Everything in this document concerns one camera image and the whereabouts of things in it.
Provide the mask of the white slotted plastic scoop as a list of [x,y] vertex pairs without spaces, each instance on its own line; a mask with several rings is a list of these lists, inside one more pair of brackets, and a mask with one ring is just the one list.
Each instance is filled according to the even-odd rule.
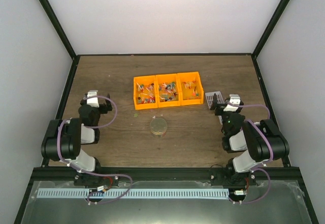
[[207,101],[208,108],[211,108],[213,104],[213,96],[216,95],[216,100],[219,104],[223,104],[224,100],[220,91],[206,92],[205,97]]

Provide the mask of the orange bin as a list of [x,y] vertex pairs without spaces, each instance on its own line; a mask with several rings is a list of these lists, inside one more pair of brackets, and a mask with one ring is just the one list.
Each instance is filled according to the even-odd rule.
[[158,108],[158,83],[155,75],[134,77],[133,99],[136,110]]
[[204,90],[199,72],[178,73],[181,106],[201,105],[204,103]]
[[157,82],[157,99],[159,108],[181,106],[181,86],[178,76],[174,74],[159,74]]

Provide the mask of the gold round jar lid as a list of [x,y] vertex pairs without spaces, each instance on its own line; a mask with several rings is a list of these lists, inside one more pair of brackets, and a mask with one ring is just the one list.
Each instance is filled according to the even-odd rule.
[[152,119],[150,124],[149,124],[149,127],[150,127],[150,131],[151,132],[165,132],[167,131],[167,122],[161,118],[161,117],[157,117],[155,119]]

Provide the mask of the clear glass jar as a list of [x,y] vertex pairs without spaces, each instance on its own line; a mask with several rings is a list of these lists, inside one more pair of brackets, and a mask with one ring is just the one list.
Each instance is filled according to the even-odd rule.
[[162,133],[160,133],[160,132],[151,132],[151,134],[152,134],[152,136],[154,136],[156,138],[161,138],[161,137],[166,135],[166,131],[162,132]]

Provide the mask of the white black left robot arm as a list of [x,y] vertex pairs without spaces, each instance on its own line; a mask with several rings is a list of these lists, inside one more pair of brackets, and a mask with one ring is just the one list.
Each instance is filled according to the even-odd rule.
[[109,94],[102,97],[105,100],[102,104],[99,98],[96,90],[90,90],[80,102],[79,117],[66,121],[51,120],[41,145],[43,158],[74,166],[80,173],[87,171],[86,180],[92,185],[99,185],[104,179],[104,173],[99,160],[88,155],[81,146],[99,142],[101,115],[116,110],[116,104]]

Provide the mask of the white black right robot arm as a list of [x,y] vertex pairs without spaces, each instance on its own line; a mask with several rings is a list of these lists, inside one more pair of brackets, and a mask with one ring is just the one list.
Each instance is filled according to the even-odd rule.
[[[289,143],[271,119],[269,109],[262,104],[246,105],[238,94],[225,100],[221,92],[205,93],[209,109],[222,124],[222,148],[228,153],[241,153],[228,161],[225,178],[228,183],[240,183],[249,172],[267,163],[287,157]],[[263,107],[267,118],[254,122],[241,114],[243,108]]]

